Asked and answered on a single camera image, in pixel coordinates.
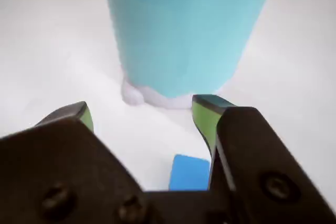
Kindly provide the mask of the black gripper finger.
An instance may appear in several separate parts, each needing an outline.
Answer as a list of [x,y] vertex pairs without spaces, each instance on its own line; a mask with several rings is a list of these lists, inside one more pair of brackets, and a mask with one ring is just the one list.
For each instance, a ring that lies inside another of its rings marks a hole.
[[335,214],[263,115],[212,94],[192,98],[193,121],[221,162],[241,223],[335,223]]
[[1,139],[1,223],[155,223],[155,214],[82,101]]

